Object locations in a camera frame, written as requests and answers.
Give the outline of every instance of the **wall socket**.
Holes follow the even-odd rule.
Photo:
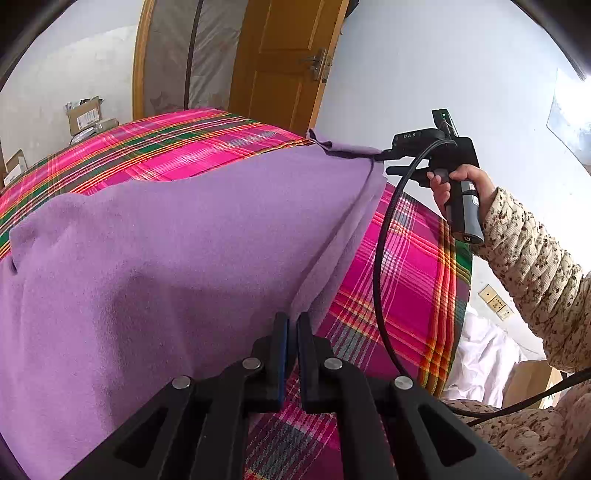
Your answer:
[[[495,292],[495,289],[492,288],[490,285],[484,287],[480,293],[478,294],[482,300],[491,308],[493,312],[501,320],[506,320],[511,315],[513,315],[513,310],[509,308],[507,303]]]

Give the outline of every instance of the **door panel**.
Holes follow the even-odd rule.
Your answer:
[[[229,110],[304,135],[316,121],[348,2],[249,0]]]

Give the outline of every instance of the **metal screw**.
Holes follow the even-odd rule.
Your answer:
[[[329,370],[338,370],[343,366],[343,362],[338,358],[331,357],[324,360],[324,366]]]
[[[260,368],[261,365],[262,362],[255,356],[250,356],[242,361],[242,366],[247,370],[256,370],[257,368]]]
[[[187,388],[191,384],[191,379],[186,375],[182,377],[177,377],[173,380],[173,387],[177,390],[182,390],[183,388]]]
[[[413,386],[413,381],[408,377],[400,376],[394,379],[394,385],[400,390],[409,390]]]

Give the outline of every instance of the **cable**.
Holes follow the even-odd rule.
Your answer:
[[[398,201],[400,200],[400,197],[402,196],[402,192],[404,191],[404,187],[408,183],[408,181],[409,181],[410,177],[413,175],[414,171],[417,169],[418,165],[425,159],[425,157],[427,155],[429,155],[437,147],[440,147],[441,145],[446,145],[446,144],[456,145],[456,142],[454,142],[453,140],[448,139],[448,138],[443,138],[443,139],[437,140],[437,141],[433,142],[431,145],[429,145],[421,153],[419,153],[419,155],[416,156],[416,158],[410,164],[407,172],[404,174],[404,176],[402,177],[400,182],[398,182],[398,185],[396,186],[396,191],[392,195],[392,199],[390,200],[390,202],[388,204],[388,208],[386,209],[386,213],[384,214],[384,221],[382,222],[382,226],[380,227],[380,230],[379,230],[378,243],[377,243],[376,249],[375,249],[373,294],[374,294],[375,319],[376,319],[376,323],[378,325],[379,335],[382,338],[382,342],[384,343],[384,346],[386,348],[386,351],[388,352],[390,360],[392,360],[392,363],[398,369],[398,372],[401,375],[404,375],[405,377],[409,377],[409,378],[411,377],[411,375],[408,373],[408,371],[406,370],[406,368],[404,367],[404,365],[402,364],[402,362],[398,358],[398,355],[394,351],[394,348],[392,347],[392,343],[390,342],[390,338],[388,336],[388,331],[386,330],[386,322],[384,319],[384,311],[382,308],[382,296],[381,296],[381,276],[382,276],[382,263],[384,261],[384,249],[386,246],[386,240],[388,238],[388,231],[390,229],[390,224],[392,223],[392,218],[393,218],[394,213],[396,211]],[[530,398],[523,400],[519,403],[511,405],[510,407],[505,407],[500,410],[497,410],[496,412],[493,412],[493,413],[482,413],[482,412],[475,412],[475,411],[469,411],[469,410],[462,410],[460,408],[451,407],[446,404],[444,404],[444,405],[446,405],[446,407],[449,408],[449,410],[451,410],[456,415],[462,415],[465,417],[476,418],[477,420],[472,420],[471,422],[468,423],[468,426],[474,426],[474,425],[478,425],[478,424],[480,424],[484,421],[490,420],[490,419],[494,419],[497,417],[502,417],[504,415],[509,415],[511,413],[515,413],[523,408],[529,407],[530,405],[542,400],[543,398],[547,397],[548,395],[553,395],[553,394],[558,393],[562,390],[565,390],[566,388],[572,387],[576,384],[587,381],[589,379],[591,379],[591,368],[587,368],[585,370],[582,370],[580,372],[577,372],[577,373],[571,375],[570,377],[565,378],[564,380],[560,381],[552,388],[549,388],[548,390],[546,390],[542,393],[539,393],[537,395],[534,395],[533,397],[530,397]]]
[[[402,179],[398,182],[396,186],[396,191],[392,195],[392,199],[388,204],[388,208],[386,209],[386,213],[384,214],[384,221],[382,222],[382,226],[379,230],[379,237],[378,237],[378,244],[375,247],[375,261],[374,261],[374,281],[373,281],[373,290],[374,290],[374,310],[375,310],[375,320],[378,324],[378,330],[380,337],[386,347],[386,351],[394,366],[398,369],[398,372],[405,377],[409,377],[410,375],[402,362],[398,359],[398,355],[394,351],[392,347],[392,343],[390,343],[390,338],[388,336],[388,331],[386,330],[386,321],[384,320],[384,311],[382,309],[382,295],[381,295],[381,276],[382,276],[382,262],[384,260],[384,248],[386,246],[386,239],[388,237],[388,230],[390,229],[390,223],[392,222],[392,216],[396,210],[396,205],[398,204],[398,200],[402,196],[402,191],[404,190],[405,185],[409,181],[410,177],[413,175],[413,172],[417,169],[418,165],[425,159],[427,155],[429,155],[433,150],[441,145],[446,144],[453,144],[456,143],[449,139],[449,138],[442,138],[440,140],[436,140],[431,145],[429,145],[425,150],[419,153],[418,156],[413,160],[410,164],[408,171],[402,177]]]

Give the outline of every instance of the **person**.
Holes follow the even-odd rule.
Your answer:
[[[449,183],[428,173],[442,215]],[[591,366],[591,277],[541,223],[483,170],[462,165],[453,180],[471,180],[480,196],[485,243],[473,252],[488,262],[532,332],[548,363],[563,372]],[[496,409],[474,400],[447,402],[464,410]],[[556,479],[576,454],[591,424],[591,381],[566,392],[556,407],[528,408],[488,420],[474,431],[534,479]]]

